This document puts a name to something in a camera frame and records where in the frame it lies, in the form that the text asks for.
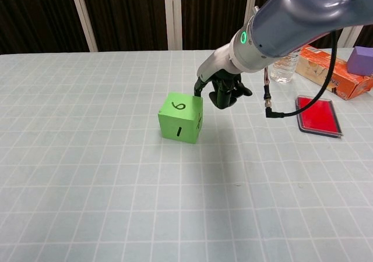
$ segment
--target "plastic water bottle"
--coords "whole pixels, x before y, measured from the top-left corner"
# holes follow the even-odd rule
[[[300,51],[301,48],[276,61],[270,71],[271,79],[278,83],[288,83],[291,81],[298,64]]]

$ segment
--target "green foam cube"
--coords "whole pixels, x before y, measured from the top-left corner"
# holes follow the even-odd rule
[[[201,97],[170,93],[158,113],[162,136],[195,144],[203,121]]]

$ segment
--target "white table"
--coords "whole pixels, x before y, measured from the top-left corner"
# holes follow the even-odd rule
[[[0,261],[373,261],[372,94],[325,93],[333,139],[266,119],[262,72],[243,75],[232,108],[203,92],[196,145],[162,139],[210,53],[1,55]],[[273,108],[318,90],[272,83]]]

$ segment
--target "orange box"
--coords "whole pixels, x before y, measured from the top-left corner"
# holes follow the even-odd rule
[[[328,74],[330,54],[306,45],[300,53],[296,72],[318,85],[322,85]],[[359,76],[347,71],[347,61],[337,58],[328,90],[345,100],[370,91],[373,77]]]

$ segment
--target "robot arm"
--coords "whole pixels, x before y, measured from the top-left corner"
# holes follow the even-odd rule
[[[251,92],[241,72],[259,71],[325,33],[373,23],[373,0],[268,0],[233,36],[199,67],[195,95],[208,82],[210,98],[220,109]]]

